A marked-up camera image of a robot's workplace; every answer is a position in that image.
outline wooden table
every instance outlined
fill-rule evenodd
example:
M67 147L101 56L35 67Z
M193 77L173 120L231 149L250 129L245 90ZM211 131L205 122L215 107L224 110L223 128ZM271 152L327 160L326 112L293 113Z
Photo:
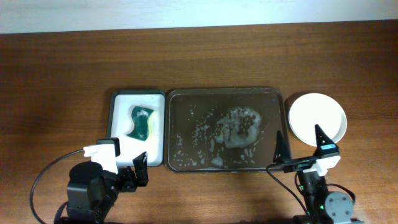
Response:
M398 222L398 21L0 35L0 219L34 223L29 190L49 162L105 137L114 90L273 86L286 97L314 91L344 108L342 160L326 179L356 193L355 216ZM290 133L294 157L313 147ZM34 202L51 223L67 200L60 162ZM276 174L294 188L294 174ZM263 173L173 174L122 194L106 220L237 223L303 211Z

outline round white plate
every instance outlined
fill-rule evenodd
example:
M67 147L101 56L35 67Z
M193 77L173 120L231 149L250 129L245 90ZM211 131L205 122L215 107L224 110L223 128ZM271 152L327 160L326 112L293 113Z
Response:
M289 124L301 141L317 146L316 124L331 140L338 142L347 130L347 117L334 99L320 93L309 93L298 98L290 107Z

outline white wall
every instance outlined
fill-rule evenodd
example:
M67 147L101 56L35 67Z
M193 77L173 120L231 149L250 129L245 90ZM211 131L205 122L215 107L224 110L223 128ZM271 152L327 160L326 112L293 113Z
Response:
M0 33L398 19L398 0L0 0Z

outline green sponge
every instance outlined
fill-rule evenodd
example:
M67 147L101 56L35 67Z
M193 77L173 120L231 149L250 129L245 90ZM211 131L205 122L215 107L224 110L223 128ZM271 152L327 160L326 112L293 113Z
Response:
M127 134L130 138L145 141L150 136L152 128L149 126L149 120L154 110L136 106L132 109L131 118L134 123L134 129Z

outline black tray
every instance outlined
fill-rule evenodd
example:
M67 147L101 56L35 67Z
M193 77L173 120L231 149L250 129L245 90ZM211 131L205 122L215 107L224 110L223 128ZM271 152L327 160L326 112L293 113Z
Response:
M241 116L225 118L231 112ZM256 122L256 112L261 122ZM239 121L238 141L220 136L227 120ZM258 136L247 138L256 136L248 129L256 133L257 126ZM283 99L274 88L174 90L166 99L165 165L172 172L265 171L272 163L278 130L289 142Z

